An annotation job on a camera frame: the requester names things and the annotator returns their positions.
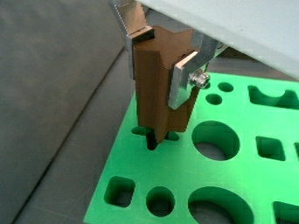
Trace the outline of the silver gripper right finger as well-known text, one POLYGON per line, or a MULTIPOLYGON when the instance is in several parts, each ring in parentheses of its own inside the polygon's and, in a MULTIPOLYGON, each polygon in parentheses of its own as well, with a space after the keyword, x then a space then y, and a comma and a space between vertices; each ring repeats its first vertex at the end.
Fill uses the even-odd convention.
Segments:
POLYGON ((168 106, 177 109, 189 99, 192 88, 203 89, 207 87, 211 77, 207 74, 207 65, 212 59, 228 48, 199 31, 194 31, 191 35, 189 52, 172 67, 172 81, 168 94, 168 106))

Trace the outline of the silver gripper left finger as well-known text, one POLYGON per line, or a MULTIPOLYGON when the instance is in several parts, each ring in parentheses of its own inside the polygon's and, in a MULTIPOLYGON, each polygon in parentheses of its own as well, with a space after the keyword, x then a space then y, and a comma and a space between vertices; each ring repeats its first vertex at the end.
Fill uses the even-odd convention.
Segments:
POLYGON ((155 37, 155 29, 147 24, 143 5, 136 0, 108 0, 121 29, 128 52, 129 77, 135 79, 133 45, 155 37))

